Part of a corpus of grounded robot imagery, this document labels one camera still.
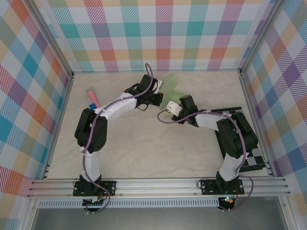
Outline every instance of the plaid wallpaper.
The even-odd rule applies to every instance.
[[[237,69],[274,1],[36,2],[74,70],[118,71]]]
[[[268,18],[268,16],[269,16],[269,14],[270,14],[270,12],[271,12],[271,10],[272,10],[273,5],[274,5],[275,2],[276,2],[276,0],[270,0],[270,2],[269,2],[269,4],[268,4],[267,8],[265,9],[265,12],[264,12],[264,14],[262,15],[262,18],[261,18],[261,20],[260,20],[260,22],[259,22],[259,24],[258,24],[258,26],[257,26],[257,29],[255,30],[255,32],[254,32],[254,34],[253,34],[253,36],[252,36],[252,39],[250,40],[250,42],[249,42],[249,44],[248,44],[248,47],[247,47],[246,50],[245,50],[245,53],[244,53],[244,55],[243,55],[243,58],[242,58],[241,61],[240,61],[240,64],[239,64],[239,66],[238,66],[238,69],[241,69],[241,68],[242,68],[242,66],[243,66],[243,64],[244,64],[244,62],[245,62],[245,60],[246,60],[246,57],[248,56],[248,54],[249,54],[249,52],[250,52],[250,49],[251,49],[251,48],[253,47],[253,45],[255,44],[255,41],[256,41],[256,39],[257,39],[257,37],[258,37],[258,35],[259,35],[261,29],[262,29],[263,26],[264,26],[264,22],[265,22],[265,20]]]
[[[0,229],[21,208],[53,139],[69,78],[22,0],[0,0]]]
[[[307,0],[287,1],[246,77],[274,167],[307,229]]]

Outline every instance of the pink object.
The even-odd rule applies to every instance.
[[[101,106],[99,104],[99,101],[97,100],[93,87],[89,87],[85,89],[85,91],[87,91],[88,96],[91,98],[92,102],[96,105],[96,107],[100,108]]]

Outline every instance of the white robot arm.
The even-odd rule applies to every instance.
[[[178,123],[183,124],[187,121],[190,125],[195,127],[206,127],[217,131],[226,154],[223,165],[216,174],[213,188],[215,186],[221,194],[226,194],[233,190],[235,184],[238,182],[239,173],[236,169],[243,161],[243,148],[239,134],[232,122],[228,118],[222,116],[199,114],[207,111],[198,110],[191,95],[181,97],[180,105],[174,102],[169,102],[167,110],[174,114],[172,118],[174,121],[179,121],[184,117],[198,113],[197,115],[189,116],[189,118]],[[242,113],[237,112],[228,116],[236,122],[240,129],[245,143],[247,156],[249,152],[257,147],[258,139]]]
[[[118,98],[123,99],[131,97],[130,99],[118,100],[118,102],[108,106],[107,109],[105,109],[105,107],[101,107],[95,110],[91,110],[89,108],[83,110],[75,132],[75,137],[78,140],[78,145],[80,146],[82,152],[84,152],[83,150],[89,140],[93,120],[96,115],[100,113],[99,118],[95,123],[91,144],[86,152],[83,153],[85,155],[86,171],[92,181],[99,181],[101,179],[99,170],[99,150],[106,143],[107,127],[124,113],[139,107],[141,104],[152,104],[155,106],[160,105],[163,94],[159,93],[158,90],[162,84],[162,81],[155,78],[153,79],[149,90],[145,94],[137,98],[132,98],[134,95],[143,92],[148,87],[150,84],[150,79],[150,76],[144,75],[140,83],[134,84],[130,88],[126,89]],[[85,176],[85,172],[81,174],[80,181],[87,181],[89,186],[92,187],[89,179]]]

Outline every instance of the pink marker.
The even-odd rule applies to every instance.
[[[97,97],[95,95],[95,92],[94,92],[94,88],[93,86],[88,86],[85,88],[85,91],[87,92],[87,94],[89,95],[89,97],[91,98],[92,102],[96,105],[97,108],[100,108],[100,104],[97,100]]]

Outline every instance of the light green cloth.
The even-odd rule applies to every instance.
[[[166,109],[167,103],[173,101],[177,104],[180,104],[180,97],[187,95],[187,93],[175,90],[177,86],[177,79],[174,73],[170,73],[166,80],[163,82],[162,88],[159,90],[160,93],[163,93],[163,99],[160,104],[160,109]]]

